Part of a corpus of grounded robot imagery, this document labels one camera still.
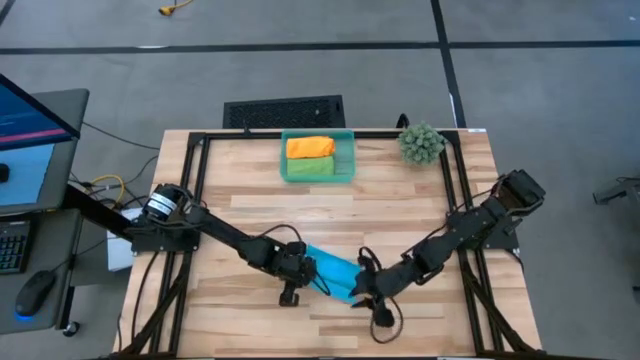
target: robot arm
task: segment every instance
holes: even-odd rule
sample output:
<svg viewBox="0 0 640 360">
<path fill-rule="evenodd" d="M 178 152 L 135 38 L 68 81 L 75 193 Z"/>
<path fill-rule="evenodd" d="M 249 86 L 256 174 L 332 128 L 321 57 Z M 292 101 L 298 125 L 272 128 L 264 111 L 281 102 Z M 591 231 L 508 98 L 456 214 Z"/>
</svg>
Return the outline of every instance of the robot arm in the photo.
<svg viewBox="0 0 640 360">
<path fill-rule="evenodd" d="M 280 306 L 297 306 L 299 296 L 294 293 L 295 289 L 309 285 L 316 276 L 315 261 L 305 256 L 306 244 L 295 229 L 291 228 L 299 241 L 287 244 L 267 236 L 275 228 L 287 225 L 250 236 L 212 215 L 193 200 L 191 193 L 176 185 L 159 185 L 133 224 L 127 230 L 133 241 L 136 236 L 180 239 L 185 232 L 197 231 L 234 248 L 249 266 L 285 282 Z"/>
<path fill-rule="evenodd" d="M 498 180 L 482 204 L 462 213 L 455 226 L 443 235 L 425 237 L 391 267 L 383 269 L 370 250 L 366 249 L 368 256 L 361 251 L 358 263 L 363 270 L 356 276 L 351 295 L 365 294 L 370 298 L 354 306 L 369 307 L 377 325 L 392 326 L 390 311 L 384 307 L 385 298 L 392 298 L 412 283 L 425 284 L 442 270 L 459 246 L 476 248 L 493 232 L 513 231 L 519 222 L 512 222 L 512 217 L 531 214 L 542 204 L 544 195 L 545 191 L 524 170 L 512 171 Z"/>
</svg>

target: black stripe on floor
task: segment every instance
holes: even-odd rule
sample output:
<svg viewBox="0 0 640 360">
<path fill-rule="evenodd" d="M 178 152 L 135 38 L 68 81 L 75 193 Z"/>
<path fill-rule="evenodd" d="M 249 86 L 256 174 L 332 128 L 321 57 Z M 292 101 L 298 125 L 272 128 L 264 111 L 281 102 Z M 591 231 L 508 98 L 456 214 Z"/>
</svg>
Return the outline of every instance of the black stripe on floor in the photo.
<svg viewBox="0 0 640 360">
<path fill-rule="evenodd" d="M 464 110 L 462 109 L 462 99 L 460 98 L 460 89 L 456 80 L 456 72 L 453 69 L 453 59 L 451 58 L 451 49 L 449 40 L 447 39 L 447 31 L 444 26 L 444 18 L 442 17 L 442 8 L 440 8 L 439 0 L 431 0 L 431 8 L 433 10 L 433 18 L 436 23 L 436 31 L 438 32 L 438 42 L 440 43 L 440 54 L 442 55 L 442 64 L 444 65 L 444 75 L 449 88 L 449 95 L 453 106 L 453 121 L 456 127 L 466 128 L 467 121 L 464 118 Z"/>
<path fill-rule="evenodd" d="M 0 55 L 167 54 L 211 52 L 412 50 L 437 49 L 437 42 L 345 42 L 238 45 L 107 46 L 79 48 L 4 48 Z"/>
<path fill-rule="evenodd" d="M 571 49 L 638 47 L 640 40 L 584 40 L 584 41 L 454 41 L 451 49 Z"/>
<path fill-rule="evenodd" d="M 4 3 L 2 10 L 0 10 L 0 26 L 2 26 L 4 19 L 6 19 L 7 15 L 9 15 L 9 11 L 11 10 L 11 7 L 13 7 L 13 4 L 15 4 L 15 2 L 16 0 L 7 0 L 7 2 Z"/>
</svg>

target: wooden tabletop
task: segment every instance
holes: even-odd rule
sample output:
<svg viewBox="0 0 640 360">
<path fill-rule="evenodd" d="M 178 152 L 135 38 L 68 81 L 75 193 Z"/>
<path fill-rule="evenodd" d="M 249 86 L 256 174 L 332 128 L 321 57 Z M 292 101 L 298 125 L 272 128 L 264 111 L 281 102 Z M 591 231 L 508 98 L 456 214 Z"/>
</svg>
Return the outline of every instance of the wooden tabletop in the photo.
<svg viewBox="0 0 640 360">
<path fill-rule="evenodd" d="M 180 183 L 189 131 L 165 132 L 155 184 Z M 460 130 L 473 194 L 489 189 L 497 173 L 484 132 Z M 355 262 L 360 246 L 371 247 L 383 266 L 441 226 L 448 210 L 439 163 L 414 168 L 401 161 L 395 140 L 357 140 L 356 176 L 351 184 L 287 184 L 278 172 L 280 140 L 215 140 L 211 144 L 203 199 L 213 214 L 249 234 L 288 223 L 304 240 Z M 193 189 L 199 150 L 190 178 Z M 448 148 L 458 203 L 460 183 Z M 286 229 L 272 237 L 287 242 Z M 156 306 L 164 254 L 155 261 L 138 312 L 139 331 Z M 539 348 L 520 265 L 504 251 L 486 251 L 495 302 L 530 345 Z M 122 310 L 124 345 L 142 274 L 151 254 L 136 258 Z M 180 260 L 176 261 L 174 275 Z M 402 335 L 380 345 L 369 335 L 370 312 L 301 289 L 300 306 L 281 308 L 283 283 L 246 265 L 237 253 L 203 236 L 195 252 L 182 323 L 179 356 L 436 356 L 474 354 L 458 259 L 424 286 L 396 297 L 405 316 Z M 484 341 L 491 348 L 484 310 Z M 166 349 L 172 310 L 163 326 Z"/>
</svg>

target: computer screen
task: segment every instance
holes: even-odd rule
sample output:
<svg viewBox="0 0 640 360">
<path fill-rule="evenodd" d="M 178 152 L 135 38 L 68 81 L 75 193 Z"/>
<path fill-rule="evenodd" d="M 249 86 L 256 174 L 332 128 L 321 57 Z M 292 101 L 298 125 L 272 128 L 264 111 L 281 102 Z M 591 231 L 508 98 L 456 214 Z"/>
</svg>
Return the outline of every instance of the computer screen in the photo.
<svg viewBox="0 0 640 360">
<path fill-rule="evenodd" d="M 0 74 L 0 150 L 79 137 L 76 129 Z"/>
</svg>

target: floor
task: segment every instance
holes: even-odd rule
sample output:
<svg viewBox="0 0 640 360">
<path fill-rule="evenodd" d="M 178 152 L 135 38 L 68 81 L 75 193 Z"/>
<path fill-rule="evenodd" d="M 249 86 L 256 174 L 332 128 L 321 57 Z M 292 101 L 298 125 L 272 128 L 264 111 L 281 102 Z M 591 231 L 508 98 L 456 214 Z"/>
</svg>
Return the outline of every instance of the floor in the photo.
<svg viewBox="0 0 640 360">
<path fill-rule="evenodd" d="M 597 42 L 548 47 L 562 41 L 639 40 L 640 3 L 441 0 L 450 42 L 548 42 L 527 49 L 452 46 L 459 89 L 459 97 L 452 91 L 453 100 L 464 109 L 455 121 L 452 73 L 444 72 L 436 48 L 179 50 L 437 42 L 429 1 L 196 0 L 164 18 L 157 8 L 166 3 L 8 0 L 12 7 L 0 26 L 0 72 L 30 92 L 88 88 L 86 121 L 148 145 L 159 145 L 165 129 L 221 127 L 227 101 L 325 94 L 342 94 L 349 127 L 390 127 L 404 112 L 436 127 L 466 122 L 486 128 L 498 168 L 524 168 L 547 190 L 543 208 L 519 230 L 544 348 L 563 355 L 637 358 L 640 304 L 632 286 L 640 284 L 640 229 L 623 201 L 596 206 L 591 193 L 618 176 L 640 173 L 640 47 L 597 47 Z M 178 50 L 16 55 L 25 48 L 158 45 Z M 153 155 L 84 128 L 73 171 L 81 179 L 105 172 L 126 179 Z M 132 190 L 148 192 L 152 174 L 153 165 Z M 107 284 L 80 288 L 72 317 L 84 327 L 76 337 L 53 331 L 1 336 L 0 358 L 109 353 L 126 285 L 125 272 Z"/>
</svg>

